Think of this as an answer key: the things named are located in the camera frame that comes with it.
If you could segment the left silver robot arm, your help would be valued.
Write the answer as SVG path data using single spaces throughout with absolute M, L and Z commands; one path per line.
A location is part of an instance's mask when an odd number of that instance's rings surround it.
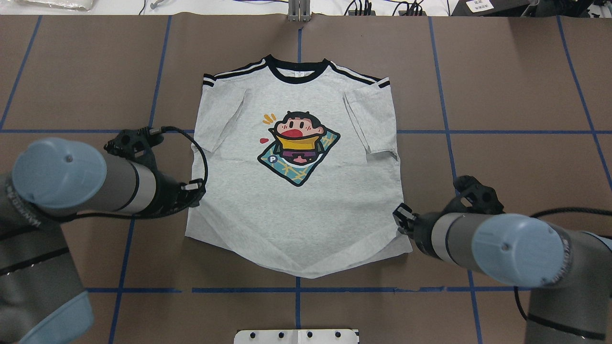
M 1 342 L 68 344 L 94 324 L 62 226 L 82 218 L 144 220 L 199 204 L 206 178 L 177 182 L 159 170 L 153 147 L 173 126 L 122 130 L 104 151 L 49 137 L 29 144 L 1 176 Z

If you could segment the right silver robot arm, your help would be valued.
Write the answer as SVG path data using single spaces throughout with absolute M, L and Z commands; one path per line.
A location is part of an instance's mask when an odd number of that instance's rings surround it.
M 612 289 L 611 238 L 570 231 L 541 219 L 559 213 L 610 216 L 565 207 L 531 217 L 503 211 L 495 189 L 473 176 L 453 181 L 457 196 L 442 211 L 393 211 L 398 231 L 420 252 L 518 288 L 529 288 L 526 344 L 603 344 Z

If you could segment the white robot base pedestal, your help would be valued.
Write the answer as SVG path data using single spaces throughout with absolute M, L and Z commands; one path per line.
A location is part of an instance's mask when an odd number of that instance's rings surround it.
M 360 344 L 360 333 L 352 329 L 241 330 L 234 344 Z

